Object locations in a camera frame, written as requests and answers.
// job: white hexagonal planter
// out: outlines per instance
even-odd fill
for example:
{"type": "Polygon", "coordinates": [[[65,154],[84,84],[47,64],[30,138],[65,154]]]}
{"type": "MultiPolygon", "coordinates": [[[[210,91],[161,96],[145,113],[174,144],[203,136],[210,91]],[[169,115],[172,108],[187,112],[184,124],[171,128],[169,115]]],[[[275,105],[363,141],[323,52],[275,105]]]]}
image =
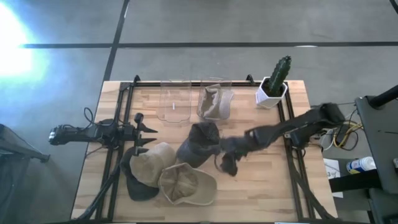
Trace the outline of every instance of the white hexagonal planter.
{"type": "Polygon", "coordinates": [[[286,94],[287,91],[287,85],[285,83],[282,84],[282,88],[283,88],[283,92],[282,95],[280,97],[270,97],[267,95],[267,93],[265,93],[264,90],[262,90],[262,84],[266,81],[269,80],[270,77],[264,77],[262,79],[262,82],[260,84],[259,89],[256,92],[256,103],[258,106],[270,109],[273,106],[275,106],[281,99],[283,99],[283,97],[286,94]]]}

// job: butcher block tabletop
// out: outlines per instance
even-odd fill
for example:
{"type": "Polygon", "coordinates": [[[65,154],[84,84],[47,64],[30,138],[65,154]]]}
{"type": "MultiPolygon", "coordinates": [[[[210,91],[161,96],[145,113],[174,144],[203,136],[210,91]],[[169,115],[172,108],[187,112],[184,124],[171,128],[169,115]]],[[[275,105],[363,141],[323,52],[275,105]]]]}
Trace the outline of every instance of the butcher block tabletop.
{"type": "MultiPolygon", "coordinates": [[[[310,109],[304,82],[288,81],[289,91],[296,116],[310,109]]],[[[118,98],[120,82],[104,82],[98,103],[95,121],[113,118],[118,98]]],[[[234,92],[231,101],[229,119],[217,121],[216,125],[223,137],[241,136],[247,129],[266,124],[277,124],[279,115],[277,107],[270,110],[257,108],[256,86],[232,86],[234,92]]],[[[144,147],[151,149],[160,142],[169,143],[175,150],[188,137],[191,125],[200,122],[197,105],[200,87],[192,87],[191,117],[187,122],[166,123],[157,117],[160,99],[160,87],[135,87],[132,96],[130,122],[136,113],[144,115],[143,123],[158,133],[143,133],[143,138],[157,138],[144,147]]],[[[122,114],[126,106],[123,99],[122,114]]],[[[126,142],[126,151],[133,145],[126,142]]],[[[100,147],[98,143],[90,143],[88,151],[100,147]]],[[[106,150],[100,149],[90,154],[84,162],[80,183],[76,194],[72,218],[81,215],[93,201],[101,185],[106,150]]],[[[337,217],[337,212],[326,176],[322,153],[318,146],[309,146],[304,157],[308,181],[312,192],[327,211],[337,217]]],[[[204,170],[217,180],[215,201],[208,206],[188,203],[172,205],[162,195],[145,202],[135,202],[129,198],[126,177],[120,175],[114,222],[294,222],[297,214],[294,206],[290,175],[285,155],[283,139],[279,138],[265,150],[250,153],[238,162],[238,174],[231,177],[220,173],[214,165],[214,157],[210,157],[198,169],[204,170]]],[[[105,198],[104,212],[107,214],[110,190],[105,198]]],[[[305,199],[300,194],[302,207],[306,215],[305,199]]]]}

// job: potted cactus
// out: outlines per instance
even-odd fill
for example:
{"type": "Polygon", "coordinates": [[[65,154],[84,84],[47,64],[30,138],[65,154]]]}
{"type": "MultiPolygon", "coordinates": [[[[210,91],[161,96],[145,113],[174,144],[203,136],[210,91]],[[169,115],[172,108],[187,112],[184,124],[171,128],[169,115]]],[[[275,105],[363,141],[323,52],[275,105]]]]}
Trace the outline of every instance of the potted cactus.
{"type": "Polygon", "coordinates": [[[271,77],[264,77],[256,93],[256,103],[265,108],[275,106],[285,96],[287,85],[284,83],[289,74],[292,58],[285,56],[276,64],[271,77]]]}

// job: concrete floor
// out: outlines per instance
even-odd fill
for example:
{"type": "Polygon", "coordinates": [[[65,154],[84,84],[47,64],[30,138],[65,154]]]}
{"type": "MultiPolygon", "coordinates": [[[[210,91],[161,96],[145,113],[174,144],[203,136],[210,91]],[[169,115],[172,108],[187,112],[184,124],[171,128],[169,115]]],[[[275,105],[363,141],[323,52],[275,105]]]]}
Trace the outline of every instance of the concrete floor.
{"type": "MultiPolygon", "coordinates": [[[[19,133],[50,162],[32,160],[13,223],[69,219],[86,144],[51,146],[58,124],[85,126],[83,108],[96,108],[110,49],[13,49],[21,43],[111,43],[122,0],[0,1],[0,123],[19,133]]],[[[396,41],[398,15],[387,0],[133,0],[121,42],[396,41]]],[[[209,76],[242,80],[272,73],[291,55],[289,79],[305,80],[312,105],[353,102],[398,83],[398,47],[275,47],[119,49],[110,80],[209,76]]],[[[341,106],[344,114],[353,105],[341,106]]],[[[366,138],[352,152],[369,155],[366,138]]],[[[364,215],[339,210],[358,220],[364,215]]]]}

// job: black cloth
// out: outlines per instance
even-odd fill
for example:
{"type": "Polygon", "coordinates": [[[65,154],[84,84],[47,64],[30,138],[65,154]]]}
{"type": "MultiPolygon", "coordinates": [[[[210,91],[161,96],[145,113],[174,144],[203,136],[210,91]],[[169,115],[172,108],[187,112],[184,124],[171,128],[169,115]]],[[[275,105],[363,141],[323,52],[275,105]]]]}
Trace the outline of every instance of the black cloth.
{"type": "MultiPolygon", "coordinates": [[[[144,153],[148,149],[138,149],[138,154],[144,153]]],[[[159,188],[149,187],[141,182],[139,182],[131,173],[130,159],[133,155],[134,148],[130,148],[124,153],[120,161],[120,169],[126,176],[127,190],[131,200],[142,202],[154,198],[159,193],[159,188]]]]}
{"type": "Polygon", "coordinates": [[[212,154],[220,153],[219,142],[220,133],[215,123],[193,124],[188,138],[177,150],[177,159],[197,168],[212,154]]]}

